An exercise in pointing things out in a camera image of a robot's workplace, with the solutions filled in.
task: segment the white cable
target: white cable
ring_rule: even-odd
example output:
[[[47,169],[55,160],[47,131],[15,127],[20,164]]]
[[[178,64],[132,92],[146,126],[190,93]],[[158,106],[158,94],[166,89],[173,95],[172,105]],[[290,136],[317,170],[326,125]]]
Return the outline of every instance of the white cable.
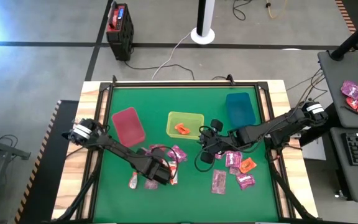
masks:
[[[168,62],[171,60],[172,55],[173,55],[173,52],[174,52],[175,49],[179,46],[179,44],[180,44],[182,41],[184,41],[190,34],[191,34],[191,32],[188,33],[184,38],[182,38],[182,39],[179,41],[179,43],[172,49],[171,56],[169,57],[169,59],[168,59],[166,62],[164,62],[161,66],[159,66],[159,68],[154,72],[154,75],[152,76],[152,80],[154,79],[155,75],[158,73],[158,71],[160,70],[160,68],[162,68],[166,63],[168,63]]]

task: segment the yellow plastic bin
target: yellow plastic bin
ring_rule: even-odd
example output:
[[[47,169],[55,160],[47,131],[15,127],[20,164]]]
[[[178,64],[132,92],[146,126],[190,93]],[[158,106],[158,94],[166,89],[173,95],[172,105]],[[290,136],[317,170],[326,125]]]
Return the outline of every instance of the yellow plastic bin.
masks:
[[[175,129],[175,126],[180,123],[183,123],[186,128],[190,129],[189,134],[179,134],[179,132]],[[198,140],[200,136],[200,132],[198,130],[202,125],[204,125],[204,115],[202,114],[171,111],[168,114],[167,134],[171,138]]]

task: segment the wooden table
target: wooden table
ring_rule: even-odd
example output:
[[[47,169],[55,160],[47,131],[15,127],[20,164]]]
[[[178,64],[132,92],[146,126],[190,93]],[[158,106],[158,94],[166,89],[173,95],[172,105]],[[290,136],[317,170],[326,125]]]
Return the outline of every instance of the wooden table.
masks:
[[[267,82],[270,99],[273,106],[273,112],[275,116],[284,114],[290,110],[290,104],[288,102],[287,92],[285,90],[285,85],[283,80],[248,80],[245,82]],[[76,122],[80,121],[82,118],[94,118],[96,102],[99,94],[99,86],[101,82],[84,82],[83,88],[81,91],[81,98],[78,104],[78,110],[76,114]],[[262,104],[265,111],[265,119],[268,120],[269,114],[267,113],[267,100],[264,96],[263,91],[261,91]],[[104,118],[104,109],[107,103],[107,96],[103,96],[103,103],[101,107],[100,122]],[[299,142],[292,139],[290,145],[299,147]],[[70,153],[75,149],[78,149],[79,146],[76,146],[70,143],[68,147],[68,152]],[[65,161],[65,166],[63,168],[63,174],[60,181],[59,191],[57,194],[57,199],[55,202],[55,207],[53,210],[52,218],[58,218],[64,213],[66,208],[72,203],[77,193],[81,188],[81,181],[83,178],[83,172],[85,168],[85,159],[86,159],[86,150],[82,150],[73,154]],[[287,171],[287,177],[290,184],[290,188],[301,204],[307,209],[309,213],[317,217],[316,205],[314,204],[314,198],[311,191],[308,174],[306,172],[305,162],[303,160],[302,151],[298,149],[292,149],[287,147],[283,150],[283,158],[285,163],[285,168]],[[280,200],[282,204],[282,210],[285,217],[289,217],[289,212],[287,208],[287,203],[285,200],[285,195],[282,192],[281,188],[278,186],[280,192]],[[89,198],[90,198],[91,189],[88,191],[87,197],[85,198],[85,209],[83,210],[83,216],[87,216]]]

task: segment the red container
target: red container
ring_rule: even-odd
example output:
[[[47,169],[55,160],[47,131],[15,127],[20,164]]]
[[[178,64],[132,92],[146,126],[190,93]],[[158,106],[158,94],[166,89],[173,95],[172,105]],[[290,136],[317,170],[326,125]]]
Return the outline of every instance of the red container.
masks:
[[[131,107],[112,115],[119,142],[126,147],[134,146],[146,139],[143,126],[135,108]]]

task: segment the gray floor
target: gray floor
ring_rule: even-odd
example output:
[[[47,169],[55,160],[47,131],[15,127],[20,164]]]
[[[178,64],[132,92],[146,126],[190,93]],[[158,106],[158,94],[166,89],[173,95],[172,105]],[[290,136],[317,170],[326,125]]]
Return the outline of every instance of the gray floor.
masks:
[[[107,0],[0,1],[0,41],[95,42]],[[178,42],[195,26],[196,0],[128,0],[135,42]],[[287,11],[270,20],[264,1],[244,7],[246,21],[232,15],[232,1],[217,0],[214,43],[337,45],[349,31],[334,0],[288,0]],[[275,3],[280,8],[281,1]],[[0,46],[0,136],[15,134],[17,147],[37,152],[58,100],[78,100],[93,48]],[[158,66],[171,49],[135,49],[134,67]],[[309,78],[317,69],[318,51],[177,49],[172,63],[194,71],[197,80],[232,74],[235,79],[283,79],[287,87]],[[101,48],[92,80],[150,80],[153,70],[132,70]],[[156,80],[189,80],[189,72],[164,68]],[[307,83],[288,92],[294,105]],[[326,88],[325,82],[319,84]],[[332,102],[329,93],[318,99]],[[34,164],[14,160],[0,190],[0,222],[12,223]],[[317,172],[310,181],[320,216],[358,222],[358,203],[337,200],[329,177]]]

